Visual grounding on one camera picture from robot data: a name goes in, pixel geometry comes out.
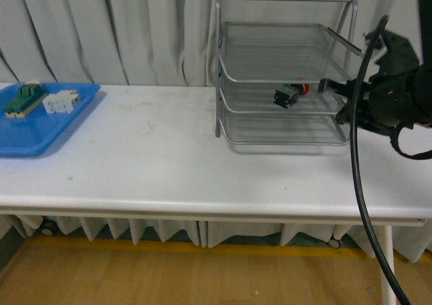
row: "caster wheel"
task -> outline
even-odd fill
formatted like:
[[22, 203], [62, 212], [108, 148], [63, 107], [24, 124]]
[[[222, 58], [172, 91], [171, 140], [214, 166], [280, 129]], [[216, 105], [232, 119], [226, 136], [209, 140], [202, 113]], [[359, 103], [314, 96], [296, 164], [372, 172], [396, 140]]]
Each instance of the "caster wheel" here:
[[53, 235], [59, 229], [57, 223], [52, 219], [44, 220], [39, 228], [40, 232], [47, 236]]
[[342, 245], [342, 241], [341, 240], [336, 240], [335, 238], [333, 238], [333, 236], [331, 237], [331, 239], [328, 241], [327, 243], [329, 246], [331, 246], [333, 249], [338, 249], [340, 248], [340, 246]]

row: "yellow stripe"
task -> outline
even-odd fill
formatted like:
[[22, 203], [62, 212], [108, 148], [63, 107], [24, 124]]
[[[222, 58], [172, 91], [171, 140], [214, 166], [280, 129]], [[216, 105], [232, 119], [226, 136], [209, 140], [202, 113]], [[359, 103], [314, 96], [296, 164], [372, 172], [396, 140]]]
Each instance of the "yellow stripe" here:
[[[131, 240], [97, 239], [34, 235], [26, 240], [28, 246], [51, 246], [62, 248], [111, 249], [127, 251], [181, 252], [202, 254], [243, 254], [256, 256], [305, 256], [316, 258], [369, 258], [361, 249], [320, 248], [310, 246], [247, 246], [241, 244], [219, 244], [214, 248], [195, 246], [190, 242], [139, 241], [134, 245]], [[395, 259], [407, 262], [395, 252]], [[432, 252], [425, 251], [421, 261], [432, 262]]]

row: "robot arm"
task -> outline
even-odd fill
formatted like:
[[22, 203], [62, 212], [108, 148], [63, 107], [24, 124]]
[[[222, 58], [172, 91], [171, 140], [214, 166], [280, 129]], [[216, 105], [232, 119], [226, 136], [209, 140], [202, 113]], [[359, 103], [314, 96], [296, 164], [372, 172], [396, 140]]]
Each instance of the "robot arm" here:
[[[432, 159], [432, 151], [416, 156], [405, 155], [398, 147], [402, 128], [414, 124], [432, 128], [432, 0], [418, 0], [420, 12], [423, 58], [419, 60], [407, 38], [388, 30], [381, 32], [376, 49], [386, 46], [387, 52], [376, 64], [377, 74], [363, 82], [358, 102], [358, 126], [389, 136], [393, 147], [404, 157]], [[366, 35], [367, 43], [371, 34]], [[322, 79], [319, 92], [330, 90], [346, 97], [347, 103], [336, 115], [338, 123], [351, 122], [351, 100], [356, 80], [339, 84]]]

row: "blue tray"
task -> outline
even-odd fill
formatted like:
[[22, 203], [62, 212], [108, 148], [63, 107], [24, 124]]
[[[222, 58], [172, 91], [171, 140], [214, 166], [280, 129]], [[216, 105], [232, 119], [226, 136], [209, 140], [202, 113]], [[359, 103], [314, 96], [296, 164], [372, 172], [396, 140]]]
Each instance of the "blue tray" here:
[[[0, 107], [3, 107], [18, 93], [23, 84], [13, 84], [0, 90]], [[72, 120], [81, 113], [95, 97], [98, 84], [43, 83], [47, 94], [60, 90], [76, 90], [81, 103], [70, 113], [47, 114], [40, 104], [25, 118], [7, 118], [0, 109], [0, 156], [35, 157], [41, 155], [64, 131]]]

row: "green block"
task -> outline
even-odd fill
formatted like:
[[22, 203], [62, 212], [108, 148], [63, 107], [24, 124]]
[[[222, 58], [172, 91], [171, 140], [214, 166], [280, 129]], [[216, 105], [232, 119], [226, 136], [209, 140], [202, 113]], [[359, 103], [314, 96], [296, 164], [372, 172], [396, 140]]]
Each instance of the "green block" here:
[[3, 106], [3, 112], [7, 117], [23, 117], [36, 108], [46, 95], [38, 84], [25, 84], [18, 88], [17, 96]]

